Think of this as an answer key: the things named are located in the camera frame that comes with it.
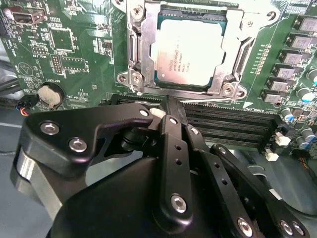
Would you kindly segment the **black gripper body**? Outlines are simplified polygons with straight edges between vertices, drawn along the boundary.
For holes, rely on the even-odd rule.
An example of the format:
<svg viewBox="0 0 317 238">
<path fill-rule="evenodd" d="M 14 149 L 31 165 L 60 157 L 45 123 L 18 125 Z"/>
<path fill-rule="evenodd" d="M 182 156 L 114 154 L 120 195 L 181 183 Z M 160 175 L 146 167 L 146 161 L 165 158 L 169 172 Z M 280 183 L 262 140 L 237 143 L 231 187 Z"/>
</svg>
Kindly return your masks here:
<svg viewBox="0 0 317 238">
<path fill-rule="evenodd" d="M 59 210 L 52 238 L 168 238 L 155 221 L 161 158 L 142 158 L 72 196 Z M 190 173 L 193 221 L 180 238 L 221 238 L 226 228 L 206 170 Z"/>
</svg>

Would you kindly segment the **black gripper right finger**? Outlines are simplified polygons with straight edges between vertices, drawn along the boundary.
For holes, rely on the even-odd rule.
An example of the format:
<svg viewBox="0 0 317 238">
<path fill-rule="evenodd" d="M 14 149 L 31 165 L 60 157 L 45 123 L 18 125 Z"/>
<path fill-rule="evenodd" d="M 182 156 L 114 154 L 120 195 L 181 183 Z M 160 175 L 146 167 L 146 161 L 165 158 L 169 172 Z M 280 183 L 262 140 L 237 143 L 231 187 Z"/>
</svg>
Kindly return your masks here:
<svg viewBox="0 0 317 238">
<path fill-rule="evenodd" d="M 220 209 L 225 238 L 308 238 L 310 233 L 287 208 L 266 178 L 254 175 L 225 146 L 208 147 L 201 133 L 187 122 L 185 107 L 176 108 L 190 152 L 206 171 Z"/>
</svg>

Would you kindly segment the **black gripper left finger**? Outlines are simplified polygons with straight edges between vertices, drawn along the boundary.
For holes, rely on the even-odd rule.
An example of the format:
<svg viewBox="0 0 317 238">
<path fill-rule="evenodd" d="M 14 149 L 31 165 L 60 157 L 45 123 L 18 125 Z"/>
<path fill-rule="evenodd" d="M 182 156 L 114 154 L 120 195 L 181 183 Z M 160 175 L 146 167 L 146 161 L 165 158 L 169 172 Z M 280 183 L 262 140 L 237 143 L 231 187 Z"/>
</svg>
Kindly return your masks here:
<svg viewBox="0 0 317 238">
<path fill-rule="evenodd" d="M 167 97 L 159 109 L 140 104 L 55 111 L 28 116 L 14 169 L 54 222 L 72 196 L 142 158 L 161 158 L 158 205 L 165 231 L 193 221 L 190 147 L 176 108 Z"/>
</svg>

